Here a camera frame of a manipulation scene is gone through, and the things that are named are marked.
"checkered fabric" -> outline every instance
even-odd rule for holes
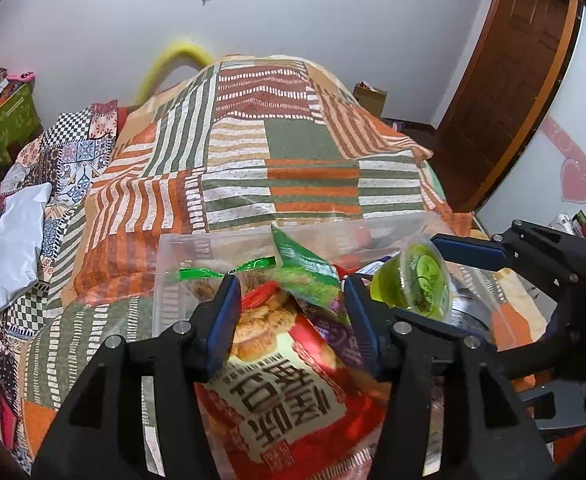
[[[30,339],[45,325],[42,311],[46,305],[49,284],[38,281],[15,300],[8,310],[6,332],[21,339]]]
[[[60,114],[56,123],[42,134],[42,147],[61,148],[69,142],[86,139],[91,116],[91,107],[81,112]]]

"pink wall decoration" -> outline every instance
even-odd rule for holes
[[[539,131],[566,157],[560,170],[562,201],[586,204],[586,154],[550,115],[544,118]]]

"blue gripper pad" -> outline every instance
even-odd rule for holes
[[[504,249],[496,242],[442,234],[435,235],[431,241],[448,262],[493,272],[510,267]]]
[[[344,305],[351,320],[351,327],[358,342],[359,354],[365,370],[375,379],[380,377],[381,360],[377,333],[369,318],[366,307],[358,294],[359,286],[367,293],[366,287],[356,276],[351,276],[344,282]]]
[[[206,369],[211,376],[222,368],[228,358],[235,324],[240,315],[241,297],[240,281],[232,274],[227,274],[212,301],[212,303],[216,303],[218,298],[221,298],[217,316],[215,316],[206,342]],[[212,309],[215,307],[215,304],[207,306]]]

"red bag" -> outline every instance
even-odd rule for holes
[[[197,392],[239,480],[309,478],[385,416],[272,282],[245,296],[228,364]]]

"patterned blanket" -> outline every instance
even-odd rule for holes
[[[115,145],[117,102],[94,104],[78,113],[62,114],[41,136],[27,144],[1,183],[11,195],[26,186],[52,184],[44,212],[38,282],[0,313],[0,384],[17,414],[17,359],[23,342],[33,338],[62,312],[56,298],[59,281],[54,272],[64,233],[92,182],[105,170]],[[28,466],[24,432],[20,425],[14,455]]]
[[[452,213],[429,156],[303,59],[229,57],[151,98],[129,116],[112,161],[58,231],[47,309],[63,312],[23,345],[19,361],[27,458],[104,338],[151,335],[161,234],[427,209],[466,235],[471,216]],[[517,327],[518,344],[539,336],[500,276],[467,271],[467,285],[492,296]],[[160,470],[152,387],[143,386],[147,462]]]

